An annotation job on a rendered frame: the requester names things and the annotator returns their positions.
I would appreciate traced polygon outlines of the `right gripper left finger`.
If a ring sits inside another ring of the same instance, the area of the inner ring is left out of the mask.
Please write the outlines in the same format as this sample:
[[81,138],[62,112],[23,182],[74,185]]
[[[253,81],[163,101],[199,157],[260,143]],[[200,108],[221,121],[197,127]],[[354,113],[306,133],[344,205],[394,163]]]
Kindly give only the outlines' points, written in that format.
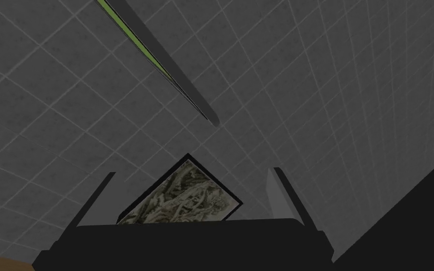
[[110,172],[76,215],[76,226],[116,224],[123,211],[125,182]]

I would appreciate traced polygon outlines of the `grey and green door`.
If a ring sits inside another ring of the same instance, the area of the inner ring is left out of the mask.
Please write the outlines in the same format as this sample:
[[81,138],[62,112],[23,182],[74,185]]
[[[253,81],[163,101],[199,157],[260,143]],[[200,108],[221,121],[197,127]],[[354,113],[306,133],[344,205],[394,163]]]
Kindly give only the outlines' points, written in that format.
[[126,0],[94,0],[141,54],[214,127],[218,115]]

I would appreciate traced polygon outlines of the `black framed picture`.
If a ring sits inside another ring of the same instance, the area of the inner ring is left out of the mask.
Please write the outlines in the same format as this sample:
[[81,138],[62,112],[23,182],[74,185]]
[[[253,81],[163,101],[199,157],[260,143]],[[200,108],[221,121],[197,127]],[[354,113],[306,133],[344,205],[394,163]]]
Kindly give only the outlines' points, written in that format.
[[117,218],[117,225],[224,221],[243,202],[191,154],[184,155]]

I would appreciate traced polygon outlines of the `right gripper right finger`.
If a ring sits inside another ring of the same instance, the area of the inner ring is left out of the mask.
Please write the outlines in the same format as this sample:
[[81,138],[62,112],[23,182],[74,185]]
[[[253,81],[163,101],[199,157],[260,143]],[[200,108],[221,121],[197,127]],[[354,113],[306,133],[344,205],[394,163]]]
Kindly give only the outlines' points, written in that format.
[[304,224],[293,201],[295,191],[290,181],[279,167],[268,169],[266,193],[271,208],[272,218],[292,218]]

